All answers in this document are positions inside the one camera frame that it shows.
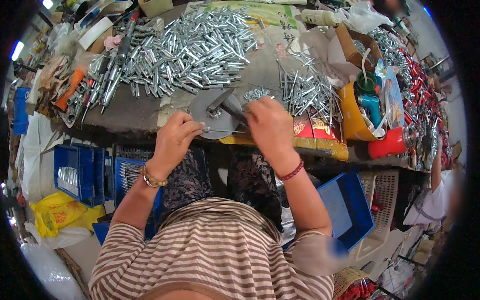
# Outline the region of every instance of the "round metal plate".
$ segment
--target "round metal plate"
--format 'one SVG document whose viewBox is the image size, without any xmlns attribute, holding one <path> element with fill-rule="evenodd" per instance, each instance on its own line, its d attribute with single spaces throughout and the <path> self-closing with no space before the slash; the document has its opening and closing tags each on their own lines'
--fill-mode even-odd
<svg viewBox="0 0 480 300">
<path fill-rule="evenodd" d="M 240 121 L 232 117 L 223 109 L 221 110 L 222 114 L 218 119 L 210 118 L 206 114 L 207 107 L 223 92 L 225 91 L 217 89 L 199 91 L 197 97 L 195 97 L 192 103 L 190 103 L 190 106 L 188 106 L 188 113 L 192 116 L 193 120 L 197 122 L 205 122 L 205 126 L 212 129 L 235 130 Z M 226 101 L 230 101 L 233 105 L 241 109 L 240 102 L 235 96 L 230 95 Z M 209 140 L 218 140 L 229 135 L 231 135 L 229 132 L 211 131 L 203 133 L 201 136 Z"/>
</svg>

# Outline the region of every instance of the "plastic straw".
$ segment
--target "plastic straw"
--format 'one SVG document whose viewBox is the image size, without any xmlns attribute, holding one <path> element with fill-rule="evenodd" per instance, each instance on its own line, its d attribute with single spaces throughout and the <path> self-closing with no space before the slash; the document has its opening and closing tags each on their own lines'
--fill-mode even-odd
<svg viewBox="0 0 480 300">
<path fill-rule="evenodd" d="M 361 69 L 363 71 L 363 76 L 365 77 L 365 84 L 367 84 L 367 72 L 365 72 L 365 60 L 367 59 L 367 55 L 370 53 L 370 48 L 365 51 L 365 54 L 363 54 L 363 58 L 361 59 Z"/>
</svg>

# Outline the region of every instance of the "red braided bracelet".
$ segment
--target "red braided bracelet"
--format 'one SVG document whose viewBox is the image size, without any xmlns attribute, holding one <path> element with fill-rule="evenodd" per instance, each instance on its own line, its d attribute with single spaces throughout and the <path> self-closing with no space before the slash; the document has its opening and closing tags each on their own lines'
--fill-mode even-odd
<svg viewBox="0 0 480 300">
<path fill-rule="evenodd" d="M 303 160 L 301 159 L 298 167 L 297 167 L 295 170 L 293 170 L 293 172 L 291 172 L 290 174 L 285 175 L 285 176 L 283 176 L 283 177 L 277 176 L 277 178 L 280 179 L 281 181 L 289 180 L 289 179 L 292 178 L 293 176 L 297 175 L 297 173 L 300 172 L 300 170 L 301 170 L 302 168 L 303 168 Z"/>
</svg>

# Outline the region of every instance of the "yellow plastic bag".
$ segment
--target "yellow plastic bag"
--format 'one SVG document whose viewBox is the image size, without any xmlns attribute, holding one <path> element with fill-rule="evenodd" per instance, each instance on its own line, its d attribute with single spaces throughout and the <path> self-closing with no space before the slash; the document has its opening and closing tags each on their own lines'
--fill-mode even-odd
<svg viewBox="0 0 480 300">
<path fill-rule="evenodd" d="M 56 192 L 40 202 L 30 203 L 35 213 L 35 226 L 39 236 L 56 237 L 66 226 L 83 227 L 93 231 L 92 223 L 105 215 L 102 205 L 88 208 L 63 192 Z"/>
</svg>

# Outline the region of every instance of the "floral skirt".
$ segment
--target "floral skirt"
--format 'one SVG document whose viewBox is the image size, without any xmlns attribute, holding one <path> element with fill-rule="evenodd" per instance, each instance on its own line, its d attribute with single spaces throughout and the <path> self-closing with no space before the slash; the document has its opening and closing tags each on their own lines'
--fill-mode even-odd
<svg viewBox="0 0 480 300">
<path fill-rule="evenodd" d="M 274 172 L 265 157 L 257 149 L 242 146 L 232 145 L 229 152 L 229 199 L 253 207 L 272 220 L 282 232 L 281 197 Z M 156 228 L 175 210 L 201 199 L 215 197 L 208 171 L 208 157 L 204 149 L 190 146 L 182 162 L 168 177 L 162 197 L 161 218 Z"/>
</svg>

